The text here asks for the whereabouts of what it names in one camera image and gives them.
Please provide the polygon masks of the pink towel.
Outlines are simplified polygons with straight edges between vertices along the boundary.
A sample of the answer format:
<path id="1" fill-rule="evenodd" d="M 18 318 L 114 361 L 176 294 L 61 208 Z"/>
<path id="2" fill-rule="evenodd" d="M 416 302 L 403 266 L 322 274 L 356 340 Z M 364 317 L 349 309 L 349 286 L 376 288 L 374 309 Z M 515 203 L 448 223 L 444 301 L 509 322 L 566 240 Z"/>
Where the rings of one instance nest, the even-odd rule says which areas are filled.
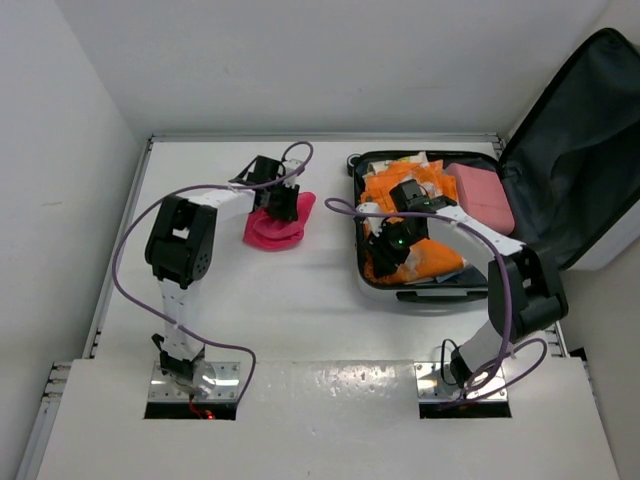
<path id="1" fill-rule="evenodd" d="M 295 248 L 304 238 L 305 227 L 316 202 L 316 195 L 298 196 L 298 219 L 287 222 L 270 217 L 264 209 L 251 213 L 246 221 L 243 242 L 255 249 L 276 252 Z"/>

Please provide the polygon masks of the white kids suitcase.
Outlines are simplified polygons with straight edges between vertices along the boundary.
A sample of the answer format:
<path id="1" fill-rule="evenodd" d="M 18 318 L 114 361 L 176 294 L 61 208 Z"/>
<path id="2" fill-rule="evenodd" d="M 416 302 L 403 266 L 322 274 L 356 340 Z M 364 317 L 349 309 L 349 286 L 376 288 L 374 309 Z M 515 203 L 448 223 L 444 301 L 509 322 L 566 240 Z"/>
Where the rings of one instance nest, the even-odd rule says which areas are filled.
<path id="1" fill-rule="evenodd" d="M 597 270 L 639 234 L 639 48 L 604 28 L 556 73 L 499 158 L 427 152 L 497 175 L 514 236 L 561 270 Z"/>

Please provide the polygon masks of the orange tie-dye garment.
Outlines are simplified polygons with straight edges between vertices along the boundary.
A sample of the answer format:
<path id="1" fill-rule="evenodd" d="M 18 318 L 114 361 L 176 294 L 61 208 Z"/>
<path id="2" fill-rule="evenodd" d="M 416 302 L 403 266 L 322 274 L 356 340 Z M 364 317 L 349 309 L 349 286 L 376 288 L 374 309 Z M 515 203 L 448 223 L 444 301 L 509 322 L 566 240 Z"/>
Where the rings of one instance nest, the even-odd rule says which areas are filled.
<path id="1" fill-rule="evenodd" d="M 364 190 L 359 194 L 362 202 L 376 202 L 384 212 L 393 212 L 395 206 L 390 197 L 390 190 L 396 184 L 415 180 L 421 187 L 421 191 L 430 198 L 444 195 L 456 201 L 458 199 L 456 181 L 452 176 L 445 173 L 441 160 L 429 161 L 428 166 L 417 164 L 395 164 L 388 170 L 377 175 L 363 176 Z M 397 280 L 397 271 L 392 275 L 377 278 L 373 274 L 373 264 L 369 253 L 365 253 L 365 263 L 363 267 L 364 278 L 374 285 L 391 286 L 403 284 Z M 430 263 L 436 262 L 459 262 L 463 259 L 449 247 L 430 239 L 423 239 L 410 247 L 410 253 L 405 261 L 426 260 Z"/>

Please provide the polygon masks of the cream dinosaur print garment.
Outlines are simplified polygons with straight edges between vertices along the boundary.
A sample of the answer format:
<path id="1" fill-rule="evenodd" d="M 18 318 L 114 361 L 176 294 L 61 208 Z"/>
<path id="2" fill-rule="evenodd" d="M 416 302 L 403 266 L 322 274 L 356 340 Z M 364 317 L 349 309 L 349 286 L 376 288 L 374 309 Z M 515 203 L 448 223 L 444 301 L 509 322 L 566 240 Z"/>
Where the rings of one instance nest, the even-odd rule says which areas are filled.
<path id="1" fill-rule="evenodd" d="M 402 156 L 398 159 L 384 159 L 384 160 L 376 160 L 370 161 L 366 164 L 366 168 L 364 169 L 363 176 L 372 176 L 377 175 L 382 172 L 388 170 L 392 165 L 395 164 L 417 164 L 421 166 L 428 166 L 429 159 L 425 152 L 419 152 L 415 155 Z"/>

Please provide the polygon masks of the pink cosmetic case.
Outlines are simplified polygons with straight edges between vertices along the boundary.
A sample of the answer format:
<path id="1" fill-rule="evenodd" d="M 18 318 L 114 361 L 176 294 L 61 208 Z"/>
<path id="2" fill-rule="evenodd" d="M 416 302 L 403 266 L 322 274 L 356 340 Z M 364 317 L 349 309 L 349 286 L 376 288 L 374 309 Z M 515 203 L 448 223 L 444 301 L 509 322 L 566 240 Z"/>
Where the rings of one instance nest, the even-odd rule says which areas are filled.
<path id="1" fill-rule="evenodd" d="M 489 170 L 454 163 L 445 168 L 456 181 L 458 203 L 475 220 L 510 235 L 515 220 L 498 175 Z"/>

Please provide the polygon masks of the grey blue garment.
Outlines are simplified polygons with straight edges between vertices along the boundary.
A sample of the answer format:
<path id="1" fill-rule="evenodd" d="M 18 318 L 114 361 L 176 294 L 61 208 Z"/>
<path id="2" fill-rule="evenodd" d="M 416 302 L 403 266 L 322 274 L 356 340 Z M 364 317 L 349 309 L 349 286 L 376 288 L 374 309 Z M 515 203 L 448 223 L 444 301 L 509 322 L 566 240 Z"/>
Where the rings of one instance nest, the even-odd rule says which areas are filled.
<path id="1" fill-rule="evenodd" d="M 403 284 L 469 284 L 485 285 L 485 276 L 465 259 L 459 262 L 408 260 L 397 271 L 397 280 Z"/>

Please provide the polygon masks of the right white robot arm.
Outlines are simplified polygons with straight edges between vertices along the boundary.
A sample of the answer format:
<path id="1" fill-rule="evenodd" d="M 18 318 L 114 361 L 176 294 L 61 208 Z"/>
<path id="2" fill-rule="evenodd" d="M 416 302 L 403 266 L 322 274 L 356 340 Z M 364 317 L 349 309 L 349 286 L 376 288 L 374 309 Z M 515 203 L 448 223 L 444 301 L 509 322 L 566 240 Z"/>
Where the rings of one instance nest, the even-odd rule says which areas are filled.
<path id="1" fill-rule="evenodd" d="M 492 230 L 447 196 L 427 197 L 414 180 L 396 185 L 390 196 L 390 213 L 376 202 L 356 209 L 368 226 L 366 247 L 374 259 L 399 267 L 411 246 L 429 239 L 453 250 L 486 279 L 486 323 L 440 370 L 458 389 L 469 388 L 481 371 L 494 375 L 520 341 L 566 316 L 564 287 L 548 250 Z"/>

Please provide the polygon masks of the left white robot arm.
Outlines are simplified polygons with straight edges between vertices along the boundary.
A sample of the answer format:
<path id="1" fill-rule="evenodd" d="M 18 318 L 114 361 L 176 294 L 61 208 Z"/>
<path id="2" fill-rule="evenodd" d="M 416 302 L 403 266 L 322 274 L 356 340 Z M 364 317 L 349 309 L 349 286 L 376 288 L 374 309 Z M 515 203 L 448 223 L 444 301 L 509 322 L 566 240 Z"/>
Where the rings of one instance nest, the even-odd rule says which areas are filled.
<path id="1" fill-rule="evenodd" d="M 297 181 L 302 165 L 296 159 L 259 155 L 220 188 L 162 199 L 145 260 L 159 281 L 163 313 L 176 321 L 153 337 L 163 372 L 191 386 L 204 363 L 204 343 L 180 326 L 189 320 L 189 295 L 211 266 L 220 224 L 245 217 L 242 240 L 264 251 L 287 250 L 303 239 L 308 212 Z"/>

